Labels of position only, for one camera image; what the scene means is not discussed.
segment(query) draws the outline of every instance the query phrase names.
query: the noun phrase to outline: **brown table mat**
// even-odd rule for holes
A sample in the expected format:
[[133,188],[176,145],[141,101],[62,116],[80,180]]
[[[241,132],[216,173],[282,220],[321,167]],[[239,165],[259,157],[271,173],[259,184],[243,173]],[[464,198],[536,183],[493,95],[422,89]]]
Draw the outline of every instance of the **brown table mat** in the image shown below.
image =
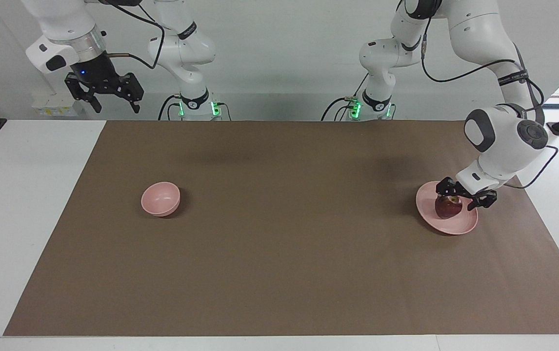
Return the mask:
[[108,122],[5,335],[559,334],[525,191],[461,237],[416,210],[477,155],[461,122]]

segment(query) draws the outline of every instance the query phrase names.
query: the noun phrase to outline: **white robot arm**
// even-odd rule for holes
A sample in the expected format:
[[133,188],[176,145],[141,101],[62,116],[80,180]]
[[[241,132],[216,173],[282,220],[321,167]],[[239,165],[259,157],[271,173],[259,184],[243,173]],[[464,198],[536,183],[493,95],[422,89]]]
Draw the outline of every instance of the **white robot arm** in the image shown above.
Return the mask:
[[[44,73],[70,66],[73,73],[65,79],[76,100],[89,102],[99,113],[101,105],[95,94],[114,94],[128,100],[135,113],[143,88],[132,73],[119,76],[111,57],[130,57],[130,54],[108,54],[103,35],[85,8],[86,2],[113,6],[137,6],[142,0],[21,0],[38,20],[43,36],[26,53],[34,66]],[[184,0],[154,0],[159,13],[158,23],[167,35],[154,38],[149,53],[156,63],[176,78],[180,114],[188,120],[211,120],[220,109],[206,88],[203,75],[194,65],[212,62],[215,44],[197,30]]]
[[[121,6],[136,6],[141,0],[112,0]],[[95,20],[85,8],[83,0],[21,0],[34,16],[43,36],[26,54],[32,64],[43,73],[51,73],[70,66],[73,73],[65,84],[76,100],[90,103],[97,113],[101,105],[95,94],[112,94],[130,102],[139,112],[143,88],[132,73],[119,76],[115,71]]]
[[[158,22],[170,32],[164,39],[158,64],[179,84],[180,115],[185,120],[212,120],[220,111],[195,65],[215,60],[215,43],[197,30],[184,0],[154,0],[154,3],[159,11]],[[153,59],[158,55],[159,46],[157,39],[150,41],[149,53]]]
[[472,198],[471,207],[489,207],[496,201],[495,190],[529,166],[548,143],[542,107],[520,52],[502,26],[496,0],[402,0],[392,24],[395,37],[367,43],[360,52],[369,81],[358,95],[360,115],[349,119],[385,113],[396,82],[389,69],[424,60],[425,29],[436,18],[447,18],[451,44],[460,58],[496,74],[505,100],[469,114],[465,135],[481,155],[458,173],[457,182],[445,178],[438,193]]

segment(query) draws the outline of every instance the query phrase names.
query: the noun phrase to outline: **apple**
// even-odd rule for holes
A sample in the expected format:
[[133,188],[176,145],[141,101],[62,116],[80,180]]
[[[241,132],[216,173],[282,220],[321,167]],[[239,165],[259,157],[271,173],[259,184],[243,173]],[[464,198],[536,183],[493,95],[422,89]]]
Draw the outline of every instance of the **apple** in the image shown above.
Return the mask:
[[458,196],[442,196],[436,198],[436,213],[442,219],[449,219],[462,212],[464,205]]

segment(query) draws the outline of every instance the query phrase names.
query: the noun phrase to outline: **pink plate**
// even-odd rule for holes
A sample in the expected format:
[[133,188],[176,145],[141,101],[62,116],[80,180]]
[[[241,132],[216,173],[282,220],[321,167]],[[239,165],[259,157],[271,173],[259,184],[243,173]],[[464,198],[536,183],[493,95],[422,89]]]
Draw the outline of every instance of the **pink plate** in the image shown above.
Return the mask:
[[479,222],[479,212],[477,209],[467,211],[468,204],[471,203],[469,198],[462,197],[464,210],[457,216],[449,219],[442,219],[436,213],[436,186],[438,182],[429,182],[418,189],[416,193],[416,207],[422,218],[438,231],[449,235],[468,234]]
[[148,187],[141,197],[143,209],[156,217],[166,217],[180,205],[180,189],[175,184],[162,182]]

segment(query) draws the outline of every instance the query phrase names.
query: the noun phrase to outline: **white table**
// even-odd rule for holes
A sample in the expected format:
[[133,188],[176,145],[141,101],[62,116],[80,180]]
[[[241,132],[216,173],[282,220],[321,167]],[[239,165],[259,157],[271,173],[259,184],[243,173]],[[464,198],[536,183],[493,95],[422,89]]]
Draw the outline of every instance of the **white table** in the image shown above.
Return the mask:
[[[559,120],[559,114],[549,116]],[[3,338],[103,126],[103,121],[12,120],[0,131],[0,350],[559,350],[559,335]],[[559,146],[559,140],[552,144]],[[532,178],[543,162],[525,170],[522,181]],[[559,208],[559,157],[528,193],[559,246],[559,215],[554,211]]]

